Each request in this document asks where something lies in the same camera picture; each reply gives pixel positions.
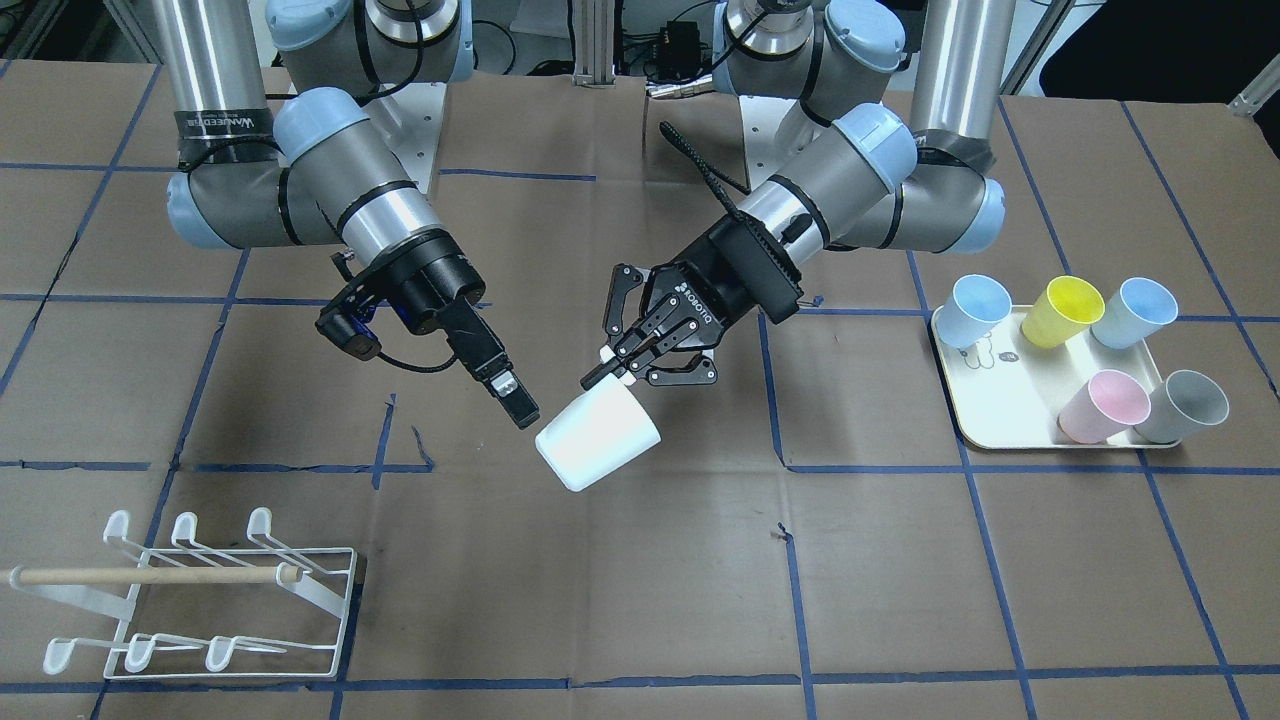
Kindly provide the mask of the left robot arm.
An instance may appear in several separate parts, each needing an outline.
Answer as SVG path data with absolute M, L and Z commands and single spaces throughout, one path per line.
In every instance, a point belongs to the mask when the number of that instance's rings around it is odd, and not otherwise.
M 800 268 L 851 249 L 974 254 L 1005 218 L 989 176 L 989 129 L 1011 1 L 928 1 L 908 120 L 881 99 L 908 32 L 878 1 L 722 1 L 714 88 L 794 101 L 800 129 L 763 182 L 728 178 L 673 126 L 660 132 L 699 169 L 724 215 L 672 260 L 614 269 L 599 364 L 581 382 L 712 383 L 713 350 L 750 311 L 781 323 L 803 296 Z

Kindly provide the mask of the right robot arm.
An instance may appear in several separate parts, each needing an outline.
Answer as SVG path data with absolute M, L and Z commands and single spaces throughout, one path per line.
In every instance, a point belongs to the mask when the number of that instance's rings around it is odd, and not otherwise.
M 381 304 L 417 336 L 443 331 L 452 360 L 518 428 L 539 409 L 481 319 L 485 283 L 396 151 L 396 95 L 474 70 L 468 1 L 270 1 L 268 29 L 297 95 L 268 102 L 243 1 L 155 1 L 175 97 L 177 233 L 202 249 L 339 243 L 344 287 L 316 328 L 349 356 L 384 359 Z

